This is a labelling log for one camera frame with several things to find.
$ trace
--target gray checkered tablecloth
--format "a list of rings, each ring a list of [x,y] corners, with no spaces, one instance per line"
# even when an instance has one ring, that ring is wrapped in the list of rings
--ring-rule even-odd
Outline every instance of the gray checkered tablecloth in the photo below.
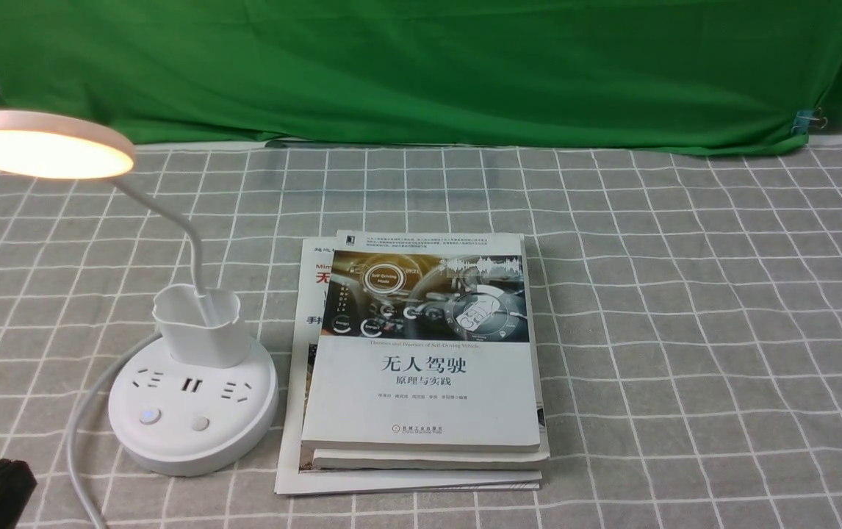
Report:
[[[284,388],[301,237],[524,232],[553,461],[539,492],[281,498],[280,428],[222,472],[163,478],[102,399],[82,471],[112,526],[842,528],[842,148],[173,151],[130,180],[192,215]],[[0,176],[0,456],[40,482],[23,526],[87,526],[68,413],[152,331],[188,252],[108,184]]]

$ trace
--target gooseneck lamp arm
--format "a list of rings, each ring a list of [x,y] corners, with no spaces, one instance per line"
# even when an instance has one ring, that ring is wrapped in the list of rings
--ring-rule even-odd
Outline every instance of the gooseneck lamp arm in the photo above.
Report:
[[[130,187],[123,178],[113,178],[110,182],[113,187],[118,188],[119,191],[133,198],[133,200],[143,205],[146,209],[173,222],[173,224],[176,224],[186,232],[187,237],[189,237],[190,250],[192,250],[190,252],[192,254],[190,256],[190,269],[192,269],[192,285],[195,286],[195,294],[199,300],[199,311],[202,312],[202,319],[206,327],[220,325],[221,322],[218,321],[219,318],[215,314],[212,298],[207,295],[206,284],[202,279],[202,237],[199,237],[199,231],[196,230],[195,226],[186,217],[155,201],[148,194],[143,193],[143,191]]]

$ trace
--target magazine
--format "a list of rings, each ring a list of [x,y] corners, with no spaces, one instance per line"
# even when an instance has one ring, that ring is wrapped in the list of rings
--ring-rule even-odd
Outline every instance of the magazine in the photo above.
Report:
[[[274,492],[284,495],[392,490],[538,489],[539,471],[415,471],[415,469],[315,469],[313,452],[301,446],[317,339],[323,327],[324,304],[336,239],[308,238],[301,251],[300,294],[294,322],[287,415],[278,456]]]

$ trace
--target white lamp base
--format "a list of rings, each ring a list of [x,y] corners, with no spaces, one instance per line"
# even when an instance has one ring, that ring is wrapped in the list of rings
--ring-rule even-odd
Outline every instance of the white lamp base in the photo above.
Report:
[[[143,348],[115,379],[108,416],[134,461],[162,475],[205,475],[242,458],[267,433],[278,405],[273,360],[250,335],[229,368],[182,364],[165,338]]]

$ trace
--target lamp head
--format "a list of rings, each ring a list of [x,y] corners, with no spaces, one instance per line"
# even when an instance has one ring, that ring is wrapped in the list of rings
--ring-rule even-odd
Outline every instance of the lamp head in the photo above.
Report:
[[[108,127],[58,114],[0,110],[0,171],[86,180],[133,168],[133,143]]]

